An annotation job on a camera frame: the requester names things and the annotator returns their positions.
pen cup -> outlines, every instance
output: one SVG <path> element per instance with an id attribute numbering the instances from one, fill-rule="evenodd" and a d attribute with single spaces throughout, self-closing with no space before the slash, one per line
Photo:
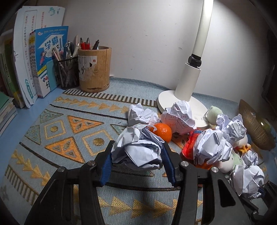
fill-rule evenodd
<path id="1" fill-rule="evenodd" d="M 78 57 L 56 61 L 56 71 L 64 90 L 79 86 Z"/>
<path id="2" fill-rule="evenodd" d="M 82 91 L 101 92 L 110 86 L 112 49 L 99 46 L 98 50 L 78 50 L 79 79 Z"/>

orange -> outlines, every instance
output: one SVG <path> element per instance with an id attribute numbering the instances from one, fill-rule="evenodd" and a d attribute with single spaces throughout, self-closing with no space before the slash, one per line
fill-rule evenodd
<path id="1" fill-rule="evenodd" d="M 172 131 L 170 126 L 164 124 L 164 123 L 156 123 L 154 125 L 154 127 L 157 128 L 156 131 L 153 131 L 154 128 L 153 127 L 149 127 L 149 130 L 156 134 L 157 136 L 159 136 L 161 139 L 163 139 L 164 141 L 166 141 L 167 143 L 171 141 L 172 138 Z"/>

white booklet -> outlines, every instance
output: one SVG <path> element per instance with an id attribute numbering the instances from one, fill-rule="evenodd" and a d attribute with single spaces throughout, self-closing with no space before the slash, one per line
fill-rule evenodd
<path id="1" fill-rule="evenodd" d="M 65 8 L 59 6 L 23 6 L 14 25 L 14 64 L 22 97 L 28 108 L 37 99 L 30 64 L 29 35 L 38 28 L 61 26 Z"/>

paper label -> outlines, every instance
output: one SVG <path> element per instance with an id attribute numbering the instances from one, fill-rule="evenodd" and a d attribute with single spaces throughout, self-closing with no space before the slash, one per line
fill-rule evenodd
<path id="1" fill-rule="evenodd" d="M 97 56 L 78 56 L 79 62 L 79 79 L 84 81 L 85 70 L 93 67 L 97 63 Z"/>

wooden pen holder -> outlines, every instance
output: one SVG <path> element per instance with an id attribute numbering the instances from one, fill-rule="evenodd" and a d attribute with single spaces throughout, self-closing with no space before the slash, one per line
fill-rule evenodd
<path id="1" fill-rule="evenodd" d="M 112 49 L 99 46 L 98 50 L 78 50 L 79 80 L 82 91 L 95 93 L 110 86 Z"/>

